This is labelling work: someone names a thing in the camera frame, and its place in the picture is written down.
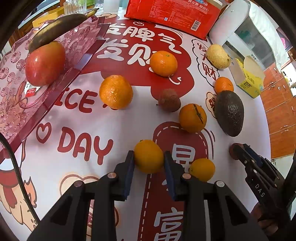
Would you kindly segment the dark red small fruit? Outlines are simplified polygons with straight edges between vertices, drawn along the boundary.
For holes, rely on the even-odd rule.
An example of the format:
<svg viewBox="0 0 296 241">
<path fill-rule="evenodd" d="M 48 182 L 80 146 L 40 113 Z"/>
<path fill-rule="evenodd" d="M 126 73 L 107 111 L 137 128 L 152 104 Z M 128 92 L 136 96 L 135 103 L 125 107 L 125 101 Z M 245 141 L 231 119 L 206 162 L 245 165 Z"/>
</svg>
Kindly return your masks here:
<svg viewBox="0 0 296 241">
<path fill-rule="evenodd" d="M 243 144 L 240 144 L 240 143 L 233 143 L 233 144 L 229 147 L 229 154 L 230 154 L 230 157 L 231 157 L 233 160 L 239 160 L 239 157 L 237 156 L 236 152 L 234 151 L 234 148 L 237 147 L 237 146 L 243 147 Z"/>
</svg>

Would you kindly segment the small yellow-orange citrus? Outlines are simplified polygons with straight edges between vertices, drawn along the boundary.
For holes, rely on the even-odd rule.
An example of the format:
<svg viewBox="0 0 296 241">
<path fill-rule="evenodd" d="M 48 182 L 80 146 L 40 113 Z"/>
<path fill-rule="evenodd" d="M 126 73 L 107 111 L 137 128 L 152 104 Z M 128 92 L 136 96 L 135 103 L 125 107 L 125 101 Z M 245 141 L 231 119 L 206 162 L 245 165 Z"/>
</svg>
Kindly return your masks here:
<svg viewBox="0 0 296 241">
<path fill-rule="evenodd" d="M 189 167 L 189 173 L 200 181 L 207 182 L 215 174 L 215 165 L 207 158 L 197 159 Z"/>
</svg>

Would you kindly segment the dark green avocado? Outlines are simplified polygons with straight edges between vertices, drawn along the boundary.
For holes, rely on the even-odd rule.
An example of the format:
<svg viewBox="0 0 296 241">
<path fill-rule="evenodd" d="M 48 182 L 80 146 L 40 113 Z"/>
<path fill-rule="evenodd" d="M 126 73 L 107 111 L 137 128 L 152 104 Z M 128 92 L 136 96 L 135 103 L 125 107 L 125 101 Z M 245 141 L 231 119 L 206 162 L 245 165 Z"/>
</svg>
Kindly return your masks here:
<svg viewBox="0 0 296 241">
<path fill-rule="evenodd" d="M 223 90 L 217 95 L 214 114 L 224 133 L 231 137 L 240 134 L 244 121 L 244 105 L 235 92 Z"/>
</svg>

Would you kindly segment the orange with dark scar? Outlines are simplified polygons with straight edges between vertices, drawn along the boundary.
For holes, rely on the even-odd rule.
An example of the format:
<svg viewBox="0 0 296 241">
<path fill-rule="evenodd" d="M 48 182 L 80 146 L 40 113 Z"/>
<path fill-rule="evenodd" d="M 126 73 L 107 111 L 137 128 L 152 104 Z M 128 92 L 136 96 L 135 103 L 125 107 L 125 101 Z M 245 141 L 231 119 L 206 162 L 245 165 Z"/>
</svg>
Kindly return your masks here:
<svg viewBox="0 0 296 241">
<path fill-rule="evenodd" d="M 207 115 L 200 105 L 189 103 L 181 108 L 179 123 L 187 132 L 197 133 L 205 128 Z"/>
</svg>

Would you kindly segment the small orange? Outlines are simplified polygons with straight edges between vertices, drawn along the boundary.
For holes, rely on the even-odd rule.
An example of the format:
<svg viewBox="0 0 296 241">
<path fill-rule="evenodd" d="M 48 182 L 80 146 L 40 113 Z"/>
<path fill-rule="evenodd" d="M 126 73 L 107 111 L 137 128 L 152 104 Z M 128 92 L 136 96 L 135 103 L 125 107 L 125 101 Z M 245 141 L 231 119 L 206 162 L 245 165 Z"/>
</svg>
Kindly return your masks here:
<svg viewBox="0 0 296 241">
<path fill-rule="evenodd" d="M 230 79 L 226 77 L 219 77 L 215 81 L 214 90 L 217 94 L 221 93 L 224 90 L 234 91 L 234 86 Z"/>
</svg>

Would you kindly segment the brown lychee fruit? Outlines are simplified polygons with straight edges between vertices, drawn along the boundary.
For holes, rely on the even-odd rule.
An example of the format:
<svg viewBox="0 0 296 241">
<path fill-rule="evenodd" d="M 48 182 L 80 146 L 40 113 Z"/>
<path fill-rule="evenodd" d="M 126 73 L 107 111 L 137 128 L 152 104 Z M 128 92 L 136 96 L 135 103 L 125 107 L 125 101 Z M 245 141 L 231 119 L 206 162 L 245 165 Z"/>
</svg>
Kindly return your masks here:
<svg viewBox="0 0 296 241">
<path fill-rule="evenodd" d="M 168 113 L 173 113 L 181 107 L 181 100 L 174 89 L 164 89 L 159 95 L 157 106 Z"/>
</svg>

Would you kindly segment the red apple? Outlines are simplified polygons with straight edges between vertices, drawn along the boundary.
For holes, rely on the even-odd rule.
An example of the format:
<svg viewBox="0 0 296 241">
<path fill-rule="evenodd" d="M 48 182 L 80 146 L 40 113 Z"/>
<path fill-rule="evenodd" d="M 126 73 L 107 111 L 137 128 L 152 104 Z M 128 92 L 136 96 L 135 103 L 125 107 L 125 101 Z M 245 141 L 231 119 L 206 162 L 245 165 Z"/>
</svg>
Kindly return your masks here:
<svg viewBox="0 0 296 241">
<path fill-rule="evenodd" d="M 25 75 L 27 81 L 34 86 L 49 85 L 64 70 L 66 53 L 60 42 L 53 41 L 44 45 L 27 58 Z"/>
</svg>

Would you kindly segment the overripe dark banana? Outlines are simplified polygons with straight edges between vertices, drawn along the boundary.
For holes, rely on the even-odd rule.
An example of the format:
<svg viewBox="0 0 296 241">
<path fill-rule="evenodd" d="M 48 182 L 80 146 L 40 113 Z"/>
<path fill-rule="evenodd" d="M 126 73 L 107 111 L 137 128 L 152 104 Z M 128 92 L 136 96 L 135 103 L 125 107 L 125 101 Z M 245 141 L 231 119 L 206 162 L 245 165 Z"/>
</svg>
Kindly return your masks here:
<svg viewBox="0 0 296 241">
<path fill-rule="evenodd" d="M 89 17 L 96 14 L 98 8 L 95 8 L 85 14 L 71 14 L 62 16 L 53 22 L 46 25 L 46 27 L 39 30 L 39 32 L 34 35 L 29 43 L 29 53 L 32 53 L 39 47 L 42 47 L 46 44 L 51 43 L 58 37 L 72 30 L 73 28 L 79 26 L 84 21 L 86 21 Z"/>
</svg>

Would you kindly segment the yellow tissue box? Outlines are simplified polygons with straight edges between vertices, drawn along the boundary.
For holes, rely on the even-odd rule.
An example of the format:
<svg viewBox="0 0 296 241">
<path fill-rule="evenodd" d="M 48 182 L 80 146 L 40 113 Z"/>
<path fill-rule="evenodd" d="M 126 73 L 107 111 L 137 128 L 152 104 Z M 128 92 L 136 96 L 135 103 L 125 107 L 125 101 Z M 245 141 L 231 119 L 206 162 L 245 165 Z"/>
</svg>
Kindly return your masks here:
<svg viewBox="0 0 296 241">
<path fill-rule="evenodd" d="M 243 62 L 238 58 L 233 59 L 229 69 L 240 89 L 252 98 L 260 96 L 265 74 L 251 56 L 246 56 Z"/>
</svg>

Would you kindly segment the white appliance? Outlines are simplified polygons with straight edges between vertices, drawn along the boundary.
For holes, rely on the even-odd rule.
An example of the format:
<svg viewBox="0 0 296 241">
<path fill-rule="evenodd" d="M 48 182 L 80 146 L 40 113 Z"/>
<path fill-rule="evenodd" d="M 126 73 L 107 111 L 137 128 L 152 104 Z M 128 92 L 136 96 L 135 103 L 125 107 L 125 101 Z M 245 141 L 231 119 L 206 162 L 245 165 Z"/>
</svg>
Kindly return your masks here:
<svg viewBox="0 0 296 241">
<path fill-rule="evenodd" d="M 262 70 L 277 71 L 288 53 L 265 11 L 252 1 L 235 0 L 227 6 L 209 32 L 212 44 L 221 45 L 231 58 L 252 57 Z"/>
</svg>

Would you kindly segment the pink plastic fruit tray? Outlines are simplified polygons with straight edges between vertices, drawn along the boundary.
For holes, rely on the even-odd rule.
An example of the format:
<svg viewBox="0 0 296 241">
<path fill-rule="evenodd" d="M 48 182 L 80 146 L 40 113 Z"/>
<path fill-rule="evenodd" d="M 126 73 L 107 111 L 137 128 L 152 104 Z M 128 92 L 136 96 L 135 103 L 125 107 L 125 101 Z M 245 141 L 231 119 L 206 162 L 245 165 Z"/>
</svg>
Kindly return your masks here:
<svg viewBox="0 0 296 241">
<path fill-rule="evenodd" d="M 57 19 L 67 29 L 63 34 L 47 28 L 52 21 L 31 29 L 1 60 L 1 137 L 13 152 L 105 43 L 103 16 L 78 26 L 69 20 Z"/>
</svg>

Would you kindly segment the large orange near tray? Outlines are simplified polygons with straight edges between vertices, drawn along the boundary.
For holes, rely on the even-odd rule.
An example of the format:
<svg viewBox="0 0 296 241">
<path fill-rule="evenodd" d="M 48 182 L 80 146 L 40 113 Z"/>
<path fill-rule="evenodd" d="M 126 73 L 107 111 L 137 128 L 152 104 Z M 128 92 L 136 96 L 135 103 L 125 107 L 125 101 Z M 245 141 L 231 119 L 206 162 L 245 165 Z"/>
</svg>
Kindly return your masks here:
<svg viewBox="0 0 296 241">
<path fill-rule="evenodd" d="M 111 75 L 101 83 L 99 97 L 110 108 L 123 109 L 132 102 L 133 89 L 123 76 Z"/>
</svg>

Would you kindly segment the red paper cup package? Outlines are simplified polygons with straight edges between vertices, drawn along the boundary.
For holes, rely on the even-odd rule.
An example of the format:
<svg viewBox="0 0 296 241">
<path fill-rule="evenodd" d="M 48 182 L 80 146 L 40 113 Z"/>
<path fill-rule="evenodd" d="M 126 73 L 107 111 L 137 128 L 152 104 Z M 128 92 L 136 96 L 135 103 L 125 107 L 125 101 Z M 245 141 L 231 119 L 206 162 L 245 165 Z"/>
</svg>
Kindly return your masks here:
<svg viewBox="0 0 296 241">
<path fill-rule="evenodd" d="M 221 1 L 204 0 L 131 0 L 125 17 L 174 28 L 204 40 L 222 5 Z"/>
</svg>

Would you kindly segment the yellow flat box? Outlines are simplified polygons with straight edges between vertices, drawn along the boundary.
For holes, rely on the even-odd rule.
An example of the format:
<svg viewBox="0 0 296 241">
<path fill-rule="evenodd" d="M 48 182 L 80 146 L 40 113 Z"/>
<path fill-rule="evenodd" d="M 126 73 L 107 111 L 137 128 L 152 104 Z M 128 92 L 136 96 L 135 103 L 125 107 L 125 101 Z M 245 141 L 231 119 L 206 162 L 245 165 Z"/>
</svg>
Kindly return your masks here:
<svg viewBox="0 0 296 241">
<path fill-rule="evenodd" d="M 48 20 L 55 20 L 59 16 L 64 14 L 64 7 L 58 7 L 51 11 L 44 13 L 43 15 L 39 16 L 36 20 L 32 22 L 34 28 L 40 27 L 45 21 Z"/>
</svg>

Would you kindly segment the clear glass cup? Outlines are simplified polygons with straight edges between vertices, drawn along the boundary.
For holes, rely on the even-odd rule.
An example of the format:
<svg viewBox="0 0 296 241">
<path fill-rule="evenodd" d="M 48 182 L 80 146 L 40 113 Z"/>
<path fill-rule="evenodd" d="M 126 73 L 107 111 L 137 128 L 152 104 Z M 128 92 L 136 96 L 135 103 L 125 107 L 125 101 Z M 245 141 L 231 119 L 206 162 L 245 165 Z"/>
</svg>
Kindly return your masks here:
<svg viewBox="0 0 296 241">
<path fill-rule="evenodd" d="M 64 14 L 84 14 L 86 13 L 86 0 L 66 0 L 63 3 Z"/>
</svg>

